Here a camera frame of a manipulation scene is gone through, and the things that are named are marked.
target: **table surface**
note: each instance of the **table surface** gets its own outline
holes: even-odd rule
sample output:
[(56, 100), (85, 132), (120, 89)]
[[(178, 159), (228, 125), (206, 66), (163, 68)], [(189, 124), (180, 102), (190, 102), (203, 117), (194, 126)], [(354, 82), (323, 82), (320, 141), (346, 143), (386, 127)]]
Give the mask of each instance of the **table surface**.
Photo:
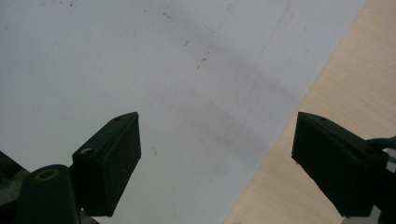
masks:
[[(298, 108), (367, 139), (396, 134), (396, 1), (368, 0)], [(225, 224), (341, 223), (290, 157), (297, 111)]]

